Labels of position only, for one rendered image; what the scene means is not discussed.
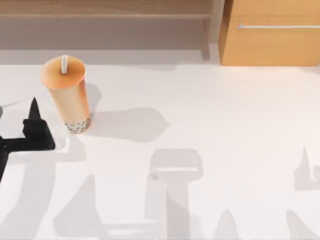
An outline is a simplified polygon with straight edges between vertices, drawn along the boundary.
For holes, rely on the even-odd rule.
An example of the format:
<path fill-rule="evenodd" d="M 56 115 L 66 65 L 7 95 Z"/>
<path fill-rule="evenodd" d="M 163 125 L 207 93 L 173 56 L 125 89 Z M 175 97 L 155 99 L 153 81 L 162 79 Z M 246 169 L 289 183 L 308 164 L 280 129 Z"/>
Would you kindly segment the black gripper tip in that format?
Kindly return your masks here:
<path fill-rule="evenodd" d="M 10 153 L 50 151 L 56 144 L 47 122 L 42 119 L 36 98 L 30 104 L 28 118 L 23 120 L 23 138 L 0 136 L 0 182 L 2 181 Z"/>

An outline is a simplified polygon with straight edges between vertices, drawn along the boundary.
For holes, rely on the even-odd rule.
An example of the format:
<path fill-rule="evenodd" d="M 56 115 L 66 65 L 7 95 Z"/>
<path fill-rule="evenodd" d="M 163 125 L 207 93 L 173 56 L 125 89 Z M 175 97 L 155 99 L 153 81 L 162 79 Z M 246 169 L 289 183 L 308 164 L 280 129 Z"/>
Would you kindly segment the orange bubble tea cup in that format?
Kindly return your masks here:
<path fill-rule="evenodd" d="M 71 133 L 80 134 L 90 126 L 91 121 L 86 68 L 81 60 L 68 55 L 67 74 L 61 74 L 61 56 L 43 65 L 40 80 L 49 91 L 64 125 Z"/>

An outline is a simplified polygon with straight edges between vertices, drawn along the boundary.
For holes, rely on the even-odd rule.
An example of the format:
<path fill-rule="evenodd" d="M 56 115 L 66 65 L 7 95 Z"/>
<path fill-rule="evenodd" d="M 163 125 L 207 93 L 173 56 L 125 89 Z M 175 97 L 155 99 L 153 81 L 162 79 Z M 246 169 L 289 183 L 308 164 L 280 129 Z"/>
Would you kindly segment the white drinking straw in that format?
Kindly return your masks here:
<path fill-rule="evenodd" d="M 60 72 L 66 75 L 68 72 L 68 55 L 62 55 L 60 59 Z"/>

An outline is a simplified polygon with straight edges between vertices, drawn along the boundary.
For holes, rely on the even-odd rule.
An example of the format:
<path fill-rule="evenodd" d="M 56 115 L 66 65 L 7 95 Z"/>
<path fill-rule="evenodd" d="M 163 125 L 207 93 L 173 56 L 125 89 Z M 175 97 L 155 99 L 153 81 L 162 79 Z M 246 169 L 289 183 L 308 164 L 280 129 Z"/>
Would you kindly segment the wooden open shelf unit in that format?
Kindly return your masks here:
<path fill-rule="evenodd" d="M 214 0 L 0 0 L 0 51 L 209 53 Z"/>

